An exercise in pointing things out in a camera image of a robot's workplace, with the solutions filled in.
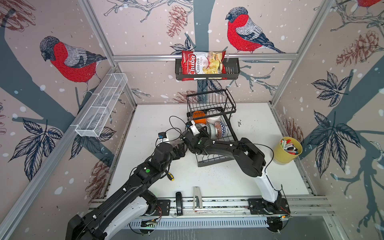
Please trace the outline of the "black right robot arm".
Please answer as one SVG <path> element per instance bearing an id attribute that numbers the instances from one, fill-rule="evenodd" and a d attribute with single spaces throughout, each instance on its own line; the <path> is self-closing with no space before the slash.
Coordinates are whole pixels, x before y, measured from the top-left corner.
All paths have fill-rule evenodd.
<path id="1" fill-rule="evenodd" d="M 249 139 L 241 138 L 239 141 L 232 142 L 217 141 L 204 136 L 203 133 L 194 135 L 188 130 L 181 134 L 181 139 L 195 155 L 220 155 L 233 158 L 244 174 L 254 178 L 265 205 L 276 210 L 281 207 L 282 195 L 269 179 L 265 154 Z"/>

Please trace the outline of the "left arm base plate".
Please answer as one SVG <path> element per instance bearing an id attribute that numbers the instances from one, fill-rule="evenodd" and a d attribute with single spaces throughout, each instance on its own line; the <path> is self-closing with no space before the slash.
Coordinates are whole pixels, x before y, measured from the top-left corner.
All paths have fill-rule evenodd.
<path id="1" fill-rule="evenodd" d="M 157 200 L 149 204 L 147 211 L 144 213 L 144 216 L 148 217 L 160 217 L 160 216 L 169 216 L 171 208 L 170 200 Z"/>

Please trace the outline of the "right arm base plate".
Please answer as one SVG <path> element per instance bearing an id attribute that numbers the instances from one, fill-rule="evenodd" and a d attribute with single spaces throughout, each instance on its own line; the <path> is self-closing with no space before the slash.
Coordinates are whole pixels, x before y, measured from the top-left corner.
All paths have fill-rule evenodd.
<path id="1" fill-rule="evenodd" d="M 285 198 L 278 198 L 274 203 L 264 199 L 248 199 L 251 215 L 290 215 L 291 211 Z"/>

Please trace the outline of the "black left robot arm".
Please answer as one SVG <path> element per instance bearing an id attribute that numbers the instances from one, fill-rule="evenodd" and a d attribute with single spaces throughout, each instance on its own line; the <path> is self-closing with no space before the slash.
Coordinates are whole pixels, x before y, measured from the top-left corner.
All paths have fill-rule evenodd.
<path id="1" fill-rule="evenodd" d="M 157 197 L 149 187 L 169 173 L 173 160 L 183 158 L 185 144 L 160 143 L 129 179 L 106 201 L 84 217 L 75 215 L 67 226 L 67 240 L 110 240 L 132 220 L 156 211 Z"/>

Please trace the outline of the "orange plastic bowl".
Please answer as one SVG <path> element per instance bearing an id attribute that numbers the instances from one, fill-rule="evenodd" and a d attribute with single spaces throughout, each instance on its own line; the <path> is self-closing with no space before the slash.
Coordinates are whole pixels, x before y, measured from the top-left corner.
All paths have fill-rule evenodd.
<path id="1" fill-rule="evenodd" d="M 207 124 L 206 114 L 203 111 L 194 111 L 192 119 L 196 124 Z"/>

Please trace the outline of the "red patterned ceramic bowl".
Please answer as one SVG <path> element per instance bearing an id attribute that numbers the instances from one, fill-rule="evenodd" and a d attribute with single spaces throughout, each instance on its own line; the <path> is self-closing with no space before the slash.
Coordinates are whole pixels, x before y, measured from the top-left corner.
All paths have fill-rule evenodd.
<path id="1" fill-rule="evenodd" d="M 228 136 L 229 130 L 225 122 L 217 121 L 215 122 L 214 126 L 215 126 L 215 129 L 217 130 L 218 139 L 225 138 Z"/>

